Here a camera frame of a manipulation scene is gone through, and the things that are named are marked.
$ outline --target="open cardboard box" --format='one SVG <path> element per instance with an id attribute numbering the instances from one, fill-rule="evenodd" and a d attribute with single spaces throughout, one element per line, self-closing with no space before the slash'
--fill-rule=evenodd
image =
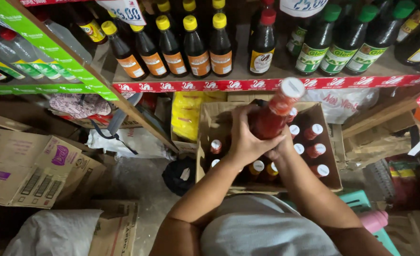
<path id="1" fill-rule="evenodd" d="M 210 143 L 214 139 L 219 139 L 223 142 L 226 136 L 230 133 L 232 126 L 232 118 L 230 111 L 238 106 L 246 105 L 246 102 L 214 102 L 204 103 L 201 107 L 201 116 L 199 120 L 199 138 L 197 142 L 197 157 L 196 157 L 196 183 L 205 175 L 207 163 L 205 155 L 209 152 Z M 326 152 L 309 161 L 308 165 L 324 164 L 329 167 L 330 173 L 320 180 L 333 192 L 343 189 L 341 185 L 340 175 L 335 163 L 335 157 L 332 152 L 332 143 L 329 138 L 329 131 L 324 118 L 320 102 L 297 102 L 294 105 L 299 114 L 295 117 L 294 122 L 302 130 L 301 133 L 294 139 L 298 142 L 303 134 L 304 128 L 309 127 L 314 123 L 319 123 L 325 127 L 321 135 L 316 137 L 311 142 L 301 142 L 304 147 L 311 146 L 315 143 L 322 143 L 326 146 Z M 262 183 L 234 183 L 230 189 L 256 191 L 256 192 L 286 192 L 281 184 L 262 184 Z"/>

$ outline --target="orange label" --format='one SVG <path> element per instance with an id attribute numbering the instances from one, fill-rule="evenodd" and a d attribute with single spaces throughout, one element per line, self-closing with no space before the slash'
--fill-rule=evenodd
<path id="1" fill-rule="evenodd" d="M 210 53 L 210 59 L 213 72 L 219 75 L 224 75 L 232 70 L 232 51 L 225 55 Z"/>
<path id="2" fill-rule="evenodd" d="M 174 55 L 163 55 L 172 73 L 179 75 L 186 72 L 186 67 L 184 66 L 183 58 L 180 53 L 176 53 Z"/>
<path id="3" fill-rule="evenodd" d="M 139 78 L 145 74 L 142 67 L 140 67 L 139 62 L 137 62 L 136 58 L 134 58 L 133 55 L 129 56 L 126 59 L 122 59 L 122 60 L 117 59 L 117 61 L 126 71 L 128 76 L 132 78 Z"/>
<path id="4" fill-rule="evenodd" d="M 188 56 L 188 60 L 190 61 L 191 71 L 195 76 L 203 76 L 210 71 L 208 51 L 197 57 Z"/>
<path id="5" fill-rule="evenodd" d="M 163 61 L 159 57 L 158 53 L 155 53 L 151 56 L 142 56 L 147 67 L 150 69 L 152 75 L 161 76 L 162 74 L 167 72 L 166 67 L 164 66 Z"/>

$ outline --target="person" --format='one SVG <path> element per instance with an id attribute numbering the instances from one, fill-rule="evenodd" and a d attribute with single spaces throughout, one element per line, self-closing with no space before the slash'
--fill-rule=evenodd
<path id="1" fill-rule="evenodd" d="M 391 255 L 310 171 L 288 127 L 271 140 L 253 136 L 247 114 L 255 108 L 232 112 L 228 154 L 172 207 L 150 255 Z M 271 195 L 224 198 L 239 171 L 262 154 L 275 163 L 298 212 Z"/>

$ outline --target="green bottle cap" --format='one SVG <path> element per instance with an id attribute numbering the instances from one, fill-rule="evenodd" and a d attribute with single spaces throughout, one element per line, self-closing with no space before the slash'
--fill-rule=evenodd
<path id="1" fill-rule="evenodd" d="M 361 22 L 370 22 L 378 14 L 378 8 L 374 5 L 364 5 L 362 11 L 359 14 L 359 20 Z"/>
<path id="2" fill-rule="evenodd" d="M 394 12 L 392 15 L 395 19 L 403 19 L 408 17 L 411 14 L 412 10 L 415 8 L 415 3 L 411 0 L 402 0 L 398 2 L 397 6 L 395 6 Z"/>
<path id="3" fill-rule="evenodd" d="M 324 7 L 324 20 L 327 22 L 336 21 L 340 15 L 341 7 L 336 4 L 328 4 Z"/>

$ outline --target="hand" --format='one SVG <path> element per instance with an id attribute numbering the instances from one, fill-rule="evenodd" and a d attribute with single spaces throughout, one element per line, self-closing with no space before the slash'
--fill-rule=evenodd
<path id="1" fill-rule="evenodd" d="M 270 158 L 278 169 L 286 169 L 286 157 L 297 154 L 297 152 L 294 148 L 293 137 L 291 135 L 291 131 L 289 130 L 289 126 L 286 125 L 281 134 L 286 136 L 284 140 L 282 140 L 277 147 L 267 151 L 264 155 Z"/>
<path id="2" fill-rule="evenodd" d="M 258 106 L 249 104 L 232 111 L 232 144 L 228 157 L 236 163 L 239 169 L 256 161 L 262 154 L 274 148 L 286 137 L 285 135 L 279 135 L 270 140 L 260 140 L 255 137 L 248 126 L 248 113 L 257 108 Z"/>

